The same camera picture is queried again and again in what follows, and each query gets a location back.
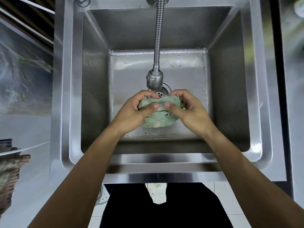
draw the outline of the black pants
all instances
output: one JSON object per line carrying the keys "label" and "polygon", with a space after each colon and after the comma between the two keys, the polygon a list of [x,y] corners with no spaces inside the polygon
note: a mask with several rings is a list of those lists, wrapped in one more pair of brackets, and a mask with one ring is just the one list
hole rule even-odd
{"label": "black pants", "polygon": [[202,183],[168,183],[166,197],[155,204],[144,184],[116,184],[100,227],[232,227],[218,197]]}

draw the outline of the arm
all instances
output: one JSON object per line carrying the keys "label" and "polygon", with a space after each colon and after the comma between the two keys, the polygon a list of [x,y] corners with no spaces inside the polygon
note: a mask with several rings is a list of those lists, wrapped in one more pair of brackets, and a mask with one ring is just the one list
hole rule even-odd
{"label": "arm", "polygon": [[136,129],[158,108],[158,103],[154,103],[138,110],[139,101],[145,96],[159,98],[151,91],[141,91],[128,99],[28,228],[88,227],[106,169],[119,139]]}
{"label": "arm", "polygon": [[175,90],[187,110],[168,110],[211,147],[252,227],[302,227],[304,210],[263,175],[213,124],[202,103],[187,90]]}

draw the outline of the stainless steel sink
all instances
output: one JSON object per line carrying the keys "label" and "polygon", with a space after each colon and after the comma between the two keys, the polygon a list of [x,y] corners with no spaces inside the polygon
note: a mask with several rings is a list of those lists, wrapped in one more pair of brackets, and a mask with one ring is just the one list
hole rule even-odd
{"label": "stainless steel sink", "polygon": [[[156,8],[146,0],[91,0],[85,8],[65,0],[58,11],[64,25],[56,18],[51,159],[70,170],[125,101],[146,89]],[[188,89],[250,161],[271,180],[285,180],[275,66],[265,59],[259,0],[169,0],[161,37],[166,91]],[[105,177],[218,180],[225,176],[208,145],[180,120],[128,133]]]}

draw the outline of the fingernail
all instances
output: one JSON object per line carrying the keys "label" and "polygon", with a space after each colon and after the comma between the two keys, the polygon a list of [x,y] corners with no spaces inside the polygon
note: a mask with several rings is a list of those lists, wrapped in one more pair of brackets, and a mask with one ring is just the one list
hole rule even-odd
{"label": "fingernail", "polygon": [[169,106],[171,105],[171,102],[169,102],[169,101],[166,101],[165,102],[165,107],[168,109],[169,108]]}

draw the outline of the green cloth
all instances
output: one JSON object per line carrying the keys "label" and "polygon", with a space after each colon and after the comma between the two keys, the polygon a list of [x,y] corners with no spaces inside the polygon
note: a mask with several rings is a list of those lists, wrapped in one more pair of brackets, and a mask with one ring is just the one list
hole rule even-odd
{"label": "green cloth", "polygon": [[155,111],[153,114],[151,114],[149,117],[147,117],[144,120],[144,122],[141,124],[142,127],[158,128],[158,127],[171,126],[178,119],[178,117],[176,117],[172,113],[169,113],[166,110],[164,106],[164,103],[166,101],[170,101],[180,106],[180,99],[177,96],[166,96],[159,99],[145,98],[141,100],[141,102],[138,105],[138,109],[143,109],[153,102],[159,103],[159,108],[157,109],[157,111]]}

